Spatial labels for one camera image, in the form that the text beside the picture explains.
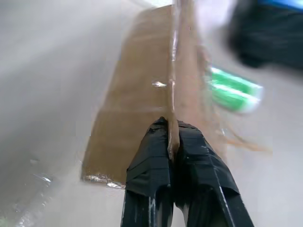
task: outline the floor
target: floor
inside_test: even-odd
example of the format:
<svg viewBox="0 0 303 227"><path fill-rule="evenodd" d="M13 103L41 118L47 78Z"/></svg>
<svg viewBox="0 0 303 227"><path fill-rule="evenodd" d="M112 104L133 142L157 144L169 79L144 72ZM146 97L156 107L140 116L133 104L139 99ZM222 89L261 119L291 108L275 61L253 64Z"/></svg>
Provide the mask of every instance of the floor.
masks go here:
<svg viewBox="0 0 303 227"><path fill-rule="evenodd" d="M0 227L120 225L124 192L80 182L81 159L121 41L152 1L1 1ZM222 116L274 154L229 147L227 164L256 227L301 226L302 73L238 63L224 46L232 6L199 3L204 44L214 65L263 85L265 94L251 114ZM175 209L172 226L183 223Z"/></svg>

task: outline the brown cardboard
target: brown cardboard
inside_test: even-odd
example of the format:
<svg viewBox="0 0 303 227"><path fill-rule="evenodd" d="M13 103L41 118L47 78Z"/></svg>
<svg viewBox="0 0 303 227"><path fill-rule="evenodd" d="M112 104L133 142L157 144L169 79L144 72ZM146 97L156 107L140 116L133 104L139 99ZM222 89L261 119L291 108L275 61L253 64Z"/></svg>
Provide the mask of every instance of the brown cardboard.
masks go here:
<svg viewBox="0 0 303 227"><path fill-rule="evenodd" d="M205 101L205 58L198 45L192 0L182 1L176 60L172 63L171 7L148 10L125 41L105 103L85 154L82 176L106 175L125 182L126 169L148 127L160 116L170 125L170 151L178 150L177 119L199 128L217 148ZM157 81L167 87L153 85Z"/></svg>

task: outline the black object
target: black object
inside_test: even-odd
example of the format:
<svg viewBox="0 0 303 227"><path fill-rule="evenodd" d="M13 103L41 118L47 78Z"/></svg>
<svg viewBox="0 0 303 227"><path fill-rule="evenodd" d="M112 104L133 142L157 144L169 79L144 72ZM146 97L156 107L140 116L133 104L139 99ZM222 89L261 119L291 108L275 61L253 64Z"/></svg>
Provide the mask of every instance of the black object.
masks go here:
<svg viewBox="0 0 303 227"><path fill-rule="evenodd" d="M127 170L121 227L170 227L173 203L187 227L253 227L228 167L201 131L179 122L173 165L167 128L163 117L150 126Z"/></svg>
<svg viewBox="0 0 303 227"><path fill-rule="evenodd" d="M267 62L303 68L303 10L275 1L239 0L228 42L245 65Z"/></svg>

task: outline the green can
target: green can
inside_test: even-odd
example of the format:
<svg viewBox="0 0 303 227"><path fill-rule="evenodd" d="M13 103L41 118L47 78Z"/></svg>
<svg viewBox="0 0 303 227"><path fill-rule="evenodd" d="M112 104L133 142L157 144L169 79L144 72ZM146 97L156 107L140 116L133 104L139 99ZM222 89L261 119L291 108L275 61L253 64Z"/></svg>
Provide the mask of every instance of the green can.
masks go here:
<svg viewBox="0 0 303 227"><path fill-rule="evenodd" d="M244 78L211 67L212 97L219 105L235 112L246 113L260 103L263 87Z"/></svg>

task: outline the gray floor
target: gray floor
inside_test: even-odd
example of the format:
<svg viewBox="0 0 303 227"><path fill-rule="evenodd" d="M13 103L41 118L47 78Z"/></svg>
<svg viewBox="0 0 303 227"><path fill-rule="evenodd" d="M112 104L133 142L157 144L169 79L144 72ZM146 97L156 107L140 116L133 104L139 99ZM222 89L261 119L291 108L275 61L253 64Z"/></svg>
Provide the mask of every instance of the gray floor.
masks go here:
<svg viewBox="0 0 303 227"><path fill-rule="evenodd" d="M265 95L249 115L222 116L274 154L229 147L228 165L257 227L301 226L302 73L241 66L223 44L230 6L199 5L205 46L213 64L262 84ZM138 0L1 1L0 220L119 226L124 192L79 182L80 161L121 41L146 7ZM173 226L184 226L178 210Z"/></svg>

